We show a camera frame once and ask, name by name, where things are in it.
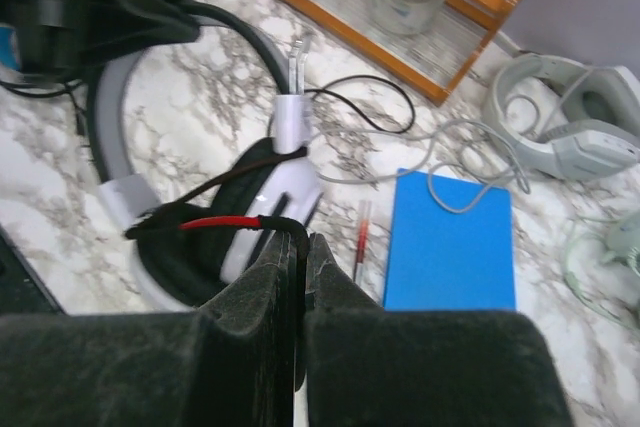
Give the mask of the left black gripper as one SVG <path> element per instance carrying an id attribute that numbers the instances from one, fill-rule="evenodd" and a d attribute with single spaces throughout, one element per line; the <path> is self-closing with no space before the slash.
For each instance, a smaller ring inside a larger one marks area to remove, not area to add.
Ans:
<path id="1" fill-rule="evenodd" d="M 30 82 L 69 80 L 148 47 L 194 41 L 192 0 L 1 0 L 1 61 Z"/>

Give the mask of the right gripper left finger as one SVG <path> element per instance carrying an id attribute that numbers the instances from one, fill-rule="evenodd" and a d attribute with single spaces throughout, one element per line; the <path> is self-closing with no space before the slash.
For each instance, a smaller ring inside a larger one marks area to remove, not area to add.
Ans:
<path id="1" fill-rule="evenodd" d="M 2 424 L 291 425 L 295 264 L 277 235 L 197 310 L 71 316 L 3 242 Z"/>

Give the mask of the black white headphones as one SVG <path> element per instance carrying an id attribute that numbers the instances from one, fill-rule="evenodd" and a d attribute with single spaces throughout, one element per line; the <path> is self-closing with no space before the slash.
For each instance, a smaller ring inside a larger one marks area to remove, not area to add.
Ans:
<path id="1" fill-rule="evenodd" d="M 236 281 L 270 230 L 189 230 L 192 220 L 282 216 L 322 234 L 351 273 L 358 205 L 379 203 L 369 243 L 385 247 L 396 160 L 414 129 L 396 83 L 351 74 L 290 9 L 251 16 L 189 6 L 197 36 L 104 64 L 89 84 L 87 131 L 100 194 L 122 230 L 143 220 L 129 268 L 160 311 L 200 307 Z"/>

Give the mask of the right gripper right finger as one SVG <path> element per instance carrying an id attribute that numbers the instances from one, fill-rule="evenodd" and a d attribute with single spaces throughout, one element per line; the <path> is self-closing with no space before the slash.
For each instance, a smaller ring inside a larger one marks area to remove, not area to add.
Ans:
<path id="1" fill-rule="evenodd" d="M 312 426 L 569 426 L 546 341 L 509 311 L 387 312 L 311 238 Z"/>

